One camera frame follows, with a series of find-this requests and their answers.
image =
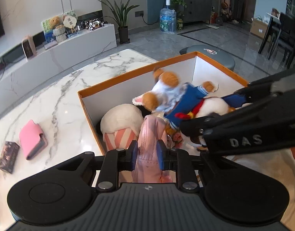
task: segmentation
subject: large water jug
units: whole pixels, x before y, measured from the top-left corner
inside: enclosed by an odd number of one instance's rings
[[[176,32],[176,11],[169,9],[170,0],[166,0],[166,7],[160,11],[160,30],[168,34]]]

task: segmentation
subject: gray ottoman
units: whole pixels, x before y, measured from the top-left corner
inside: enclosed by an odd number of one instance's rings
[[[225,66],[229,70],[234,70],[235,67],[235,61],[231,55],[229,55],[227,52],[218,49],[216,47],[212,47],[209,45],[193,45],[191,47],[187,47],[180,50],[180,54],[186,54],[191,53],[194,51],[198,51],[211,59],[219,62],[221,65]]]

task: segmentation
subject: marble tv stand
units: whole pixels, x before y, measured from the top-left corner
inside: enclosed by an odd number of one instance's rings
[[[48,50],[40,48],[35,57],[24,58],[0,74],[0,114],[51,77],[114,47],[114,25],[108,24],[84,30]]]

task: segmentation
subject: small dark box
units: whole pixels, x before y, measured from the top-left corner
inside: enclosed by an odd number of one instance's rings
[[[16,161],[17,154],[19,150],[19,145],[15,142],[6,141],[2,154],[0,157],[0,169],[7,172],[12,173],[14,169],[14,162]]]

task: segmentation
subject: ribbed gray panel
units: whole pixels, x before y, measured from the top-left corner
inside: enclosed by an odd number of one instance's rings
[[[241,227],[215,217],[194,194],[174,184],[124,183],[113,193],[100,194],[88,211],[67,223],[38,227],[17,222],[9,231],[236,231],[287,230],[281,223]]]

